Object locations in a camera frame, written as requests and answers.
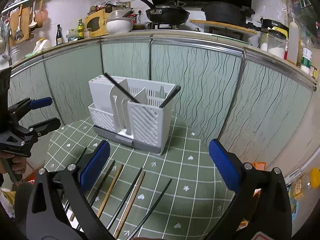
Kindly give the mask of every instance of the hand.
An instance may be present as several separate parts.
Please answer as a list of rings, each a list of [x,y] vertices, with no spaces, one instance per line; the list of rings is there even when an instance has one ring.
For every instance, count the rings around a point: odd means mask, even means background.
[[[12,170],[16,174],[24,174],[26,172],[26,168],[27,168],[27,158],[26,157],[14,156],[9,153],[0,152],[0,158],[8,159],[8,158],[12,158],[12,157],[13,157]],[[7,173],[7,171],[4,169],[4,167],[2,166],[2,162],[0,161],[0,174],[6,174],[6,173]]]

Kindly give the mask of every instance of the blue gripper pad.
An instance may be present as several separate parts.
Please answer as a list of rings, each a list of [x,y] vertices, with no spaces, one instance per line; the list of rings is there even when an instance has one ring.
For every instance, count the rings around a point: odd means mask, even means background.
[[[226,152],[217,139],[209,143],[209,155],[217,166],[227,188],[237,193],[240,190],[240,175],[228,159]]]
[[[82,157],[81,161],[86,161],[87,158],[90,158],[79,177],[80,191],[82,193],[91,190],[109,156],[110,144],[103,140],[93,153]]]
[[[29,104],[29,107],[31,110],[35,110],[38,108],[51,106],[52,104],[52,98],[41,98],[38,100],[32,100]]]

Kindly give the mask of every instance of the pot handle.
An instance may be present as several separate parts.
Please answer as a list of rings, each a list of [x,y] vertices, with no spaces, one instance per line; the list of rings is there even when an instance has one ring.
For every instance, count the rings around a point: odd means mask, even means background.
[[[148,5],[151,9],[156,10],[156,7],[149,2],[148,0],[140,0],[141,2],[144,2],[146,5]]]
[[[251,8],[249,8],[247,6],[242,6],[240,11],[241,11],[241,13],[243,15],[245,15],[245,16],[247,16],[249,18],[252,16],[252,14],[256,14],[256,12],[253,9],[251,9]]]

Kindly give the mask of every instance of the cabinet door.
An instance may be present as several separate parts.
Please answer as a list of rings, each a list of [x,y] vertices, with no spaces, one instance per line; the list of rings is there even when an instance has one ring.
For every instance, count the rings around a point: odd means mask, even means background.
[[[311,94],[287,76],[247,61],[220,142],[242,162],[270,164],[299,125]]]
[[[174,109],[208,145],[217,138],[236,86],[241,58],[209,49],[152,44],[151,79],[181,90]]]
[[[52,97],[52,94],[45,74],[43,61],[31,65],[29,68],[11,78],[8,93],[8,106],[25,98],[41,99],[45,97]],[[32,124],[54,117],[59,118],[60,116],[53,103],[51,106],[31,110],[21,119],[20,125],[28,128],[28,126]],[[33,168],[38,167],[44,162],[51,136],[52,133],[42,136],[39,138],[39,141],[33,145],[31,157],[28,159],[28,163],[32,165]]]
[[[88,81],[102,75],[99,45],[48,54],[45,67],[64,123],[88,118],[88,106],[92,104]]]
[[[149,79],[149,42],[102,43],[102,58],[109,75]]]

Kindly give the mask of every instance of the gray base tray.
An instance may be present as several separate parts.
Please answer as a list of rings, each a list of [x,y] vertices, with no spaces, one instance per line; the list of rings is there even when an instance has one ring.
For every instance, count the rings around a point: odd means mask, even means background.
[[[135,141],[135,140],[129,139],[129,138],[125,137],[125,136],[119,135],[119,134],[114,133],[114,132],[110,132],[110,131],[105,130],[105,129],[101,128],[101,127],[98,127],[96,125],[93,126],[93,129],[98,135],[100,135],[103,138],[110,139],[111,141],[118,142],[118,143],[127,145],[129,147],[136,148],[138,150],[151,152],[151,153],[154,153],[156,155],[161,155],[162,154],[160,147],[151,146],[151,145],[139,142],[139,141]]]

